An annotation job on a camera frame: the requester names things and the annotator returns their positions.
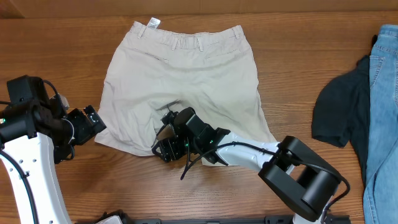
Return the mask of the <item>beige shorts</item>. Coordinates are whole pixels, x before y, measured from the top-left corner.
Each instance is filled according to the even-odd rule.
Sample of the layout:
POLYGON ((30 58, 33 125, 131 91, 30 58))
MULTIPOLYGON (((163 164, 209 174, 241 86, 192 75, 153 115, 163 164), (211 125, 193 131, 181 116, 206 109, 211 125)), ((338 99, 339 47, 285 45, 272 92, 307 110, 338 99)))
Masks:
POLYGON ((271 143, 243 28, 181 34, 135 22, 114 52, 98 114, 99 144, 151 156, 162 118, 191 107, 213 128, 271 143))

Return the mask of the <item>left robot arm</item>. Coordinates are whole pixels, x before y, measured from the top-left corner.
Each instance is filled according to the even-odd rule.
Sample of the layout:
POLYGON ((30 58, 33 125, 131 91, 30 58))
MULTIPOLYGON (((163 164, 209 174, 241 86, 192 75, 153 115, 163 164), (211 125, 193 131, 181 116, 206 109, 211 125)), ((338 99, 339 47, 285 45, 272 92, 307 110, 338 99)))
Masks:
POLYGON ((55 165, 106 128, 91 105, 68 112, 62 95, 48 96, 49 84, 28 75, 9 80, 1 111, 1 160, 21 223, 71 223, 55 165))

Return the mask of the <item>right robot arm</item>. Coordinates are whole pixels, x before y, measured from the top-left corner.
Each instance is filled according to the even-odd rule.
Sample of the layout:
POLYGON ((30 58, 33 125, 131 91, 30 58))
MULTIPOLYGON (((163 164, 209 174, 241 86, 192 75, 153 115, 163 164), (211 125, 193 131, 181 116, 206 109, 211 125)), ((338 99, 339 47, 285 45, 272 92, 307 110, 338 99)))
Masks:
POLYGON ((191 107, 169 111, 152 153, 164 162, 187 156, 185 171, 199 160, 241 166, 257 172, 267 186, 295 214, 291 223, 327 223, 329 208, 350 191, 336 196, 348 181, 301 140, 286 136, 281 142, 244 139, 223 128, 212 128, 191 107))

